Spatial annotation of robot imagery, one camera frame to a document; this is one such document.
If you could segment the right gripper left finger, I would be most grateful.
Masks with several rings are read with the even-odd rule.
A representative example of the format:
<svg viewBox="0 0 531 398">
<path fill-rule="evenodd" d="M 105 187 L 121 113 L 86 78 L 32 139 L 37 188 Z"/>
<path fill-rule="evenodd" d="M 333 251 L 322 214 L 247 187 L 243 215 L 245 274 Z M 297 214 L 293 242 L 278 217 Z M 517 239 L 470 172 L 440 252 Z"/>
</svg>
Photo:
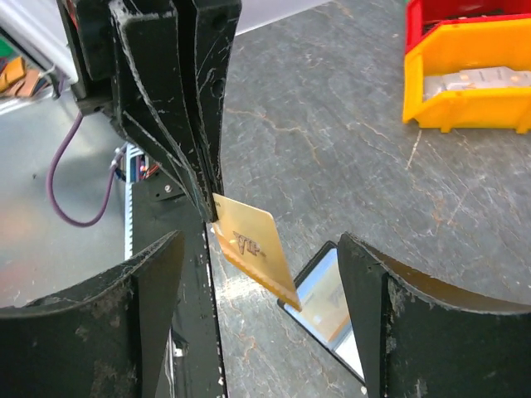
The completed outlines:
<svg viewBox="0 0 531 398">
<path fill-rule="evenodd" d="M 183 267 L 173 231 L 130 259 L 1 310 L 3 397 L 154 397 Z"/>
</svg>

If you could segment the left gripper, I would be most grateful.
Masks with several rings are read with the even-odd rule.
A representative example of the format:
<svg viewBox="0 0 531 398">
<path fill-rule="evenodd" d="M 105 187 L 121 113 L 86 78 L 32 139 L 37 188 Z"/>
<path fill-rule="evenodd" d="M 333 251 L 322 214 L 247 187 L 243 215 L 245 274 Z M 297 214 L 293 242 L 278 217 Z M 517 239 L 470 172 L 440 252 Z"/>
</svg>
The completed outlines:
<svg viewBox="0 0 531 398">
<path fill-rule="evenodd" d="M 101 112 L 206 222 L 223 193 L 223 103 L 240 1 L 60 1 L 83 115 Z"/>
</svg>

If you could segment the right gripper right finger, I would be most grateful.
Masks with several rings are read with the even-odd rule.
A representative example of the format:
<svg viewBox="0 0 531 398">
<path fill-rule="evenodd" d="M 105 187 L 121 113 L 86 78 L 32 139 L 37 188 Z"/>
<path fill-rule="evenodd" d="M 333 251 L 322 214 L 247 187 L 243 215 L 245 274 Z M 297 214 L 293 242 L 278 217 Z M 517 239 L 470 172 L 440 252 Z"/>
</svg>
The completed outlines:
<svg viewBox="0 0 531 398">
<path fill-rule="evenodd" d="M 529 396 L 528 305 L 433 278 L 349 233 L 338 258 L 369 396 Z"/>
</svg>

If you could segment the black card holder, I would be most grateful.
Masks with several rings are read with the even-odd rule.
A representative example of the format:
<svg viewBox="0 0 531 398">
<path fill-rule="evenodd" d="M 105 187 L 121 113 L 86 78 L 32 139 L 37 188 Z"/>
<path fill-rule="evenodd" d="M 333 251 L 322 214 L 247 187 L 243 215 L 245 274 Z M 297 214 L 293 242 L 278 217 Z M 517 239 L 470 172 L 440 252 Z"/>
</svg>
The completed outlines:
<svg viewBox="0 0 531 398">
<path fill-rule="evenodd" d="M 277 301 L 301 328 L 364 383 L 363 369 L 339 274 L 337 244 L 328 240 L 295 277 L 302 310 Z"/>
</svg>

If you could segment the gold VIP card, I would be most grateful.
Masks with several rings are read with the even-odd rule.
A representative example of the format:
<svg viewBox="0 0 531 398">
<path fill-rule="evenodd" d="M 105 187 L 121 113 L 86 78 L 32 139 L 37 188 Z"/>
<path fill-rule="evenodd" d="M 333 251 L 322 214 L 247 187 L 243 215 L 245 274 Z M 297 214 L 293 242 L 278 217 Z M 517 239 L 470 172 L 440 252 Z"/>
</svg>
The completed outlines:
<svg viewBox="0 0 531 398">
<path fill-rule="evenodd" d="M 297 311 L 301 303 L 273 216 L 219 194 L 212 223 L 227 261 Z"/>
</svg>

